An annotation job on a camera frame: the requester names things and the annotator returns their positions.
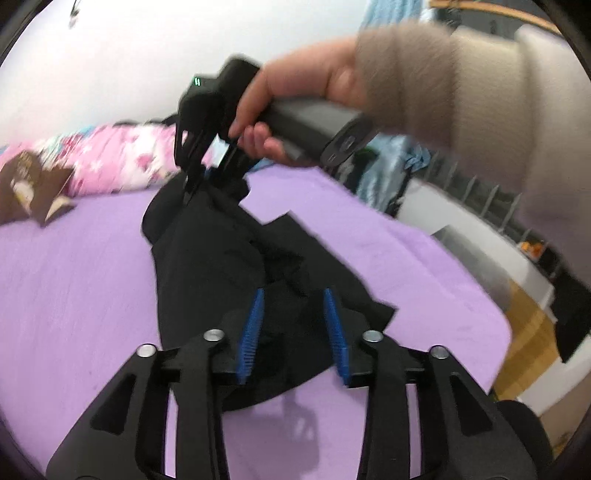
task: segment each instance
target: black garment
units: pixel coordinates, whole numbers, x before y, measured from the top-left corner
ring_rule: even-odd
[[[322,291],[335,287],[347,308],[383,330],[394,310],[374,302],[363,284],[295,220],[259,224],[238,202],[248,189],[235,180],[224,191],[204,181],[183,206],[184,174],[156,195],[144,216],[158,289],[164,348],[219,327],[222,316],[248,308],[265,287],[265,317],[249,388],[224,402],[234,410],[308,381],[332,364]]]
[[[566,363],[591,332],[591,291],[566,269],[553,284],[554,334],[560,358]]]

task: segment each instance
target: bed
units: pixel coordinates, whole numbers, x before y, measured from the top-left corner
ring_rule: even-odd
[[[245,209],[261,222],[291,212],[375,299],[399,308],[388,335],[421,350],[447,345],[490,389],[509,346],[509,326],[436,240],[369,209],[317,169],[275,166],[248,181]],[[140,231],[154,194],[86,197],[46,229],[32,222],[0,228],[0,411],[40,472],[135,348],[159,344],[155,275]],[[226,413],[232,479],[355,478],[365,402],[366,391],[344,390],[330,369],[278,398]],[[415,408],[411,402],[411,416]],[[174,404],[170,411],[169,475]],[[411,440],[417,475],[416,426]]]

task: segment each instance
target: wooden floor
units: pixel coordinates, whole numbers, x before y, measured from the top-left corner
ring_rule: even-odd
[[[554,363],[558,350],[552,320],[514,282],[511,282],[511,307],[505,315],[513,339],[494,388],[500,400],[511,400]]]

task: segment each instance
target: sweater sleeve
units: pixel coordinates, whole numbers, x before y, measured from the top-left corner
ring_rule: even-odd
[[[384,130],[522,192],[518,216],[591,285],[591,82],[565,41],[409,23],[360,34],[356,62]]]

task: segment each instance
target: silver screw head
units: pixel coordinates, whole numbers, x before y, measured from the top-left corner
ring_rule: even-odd
[[[223,337],[224,332],[217,328],[208,330],[203,334],[203,338],[205,338],[208,342],[219,342]]]
[[[151,343],[145,343],[139,346],[135,353],[137,353],[138,356],[141,356],[143,358],[148,358],[156,353],[156,347]]]
[[[449,356],[449,350],[441,345],[431,347],[429,353],[431,353],[431,356],[438,358],[439,360],[443,360]]]
[[[363,339],[366,342],[376,343],[381,342],[384,339],[382,332],[377,330],[367,330],[367,332],[363,333]]]

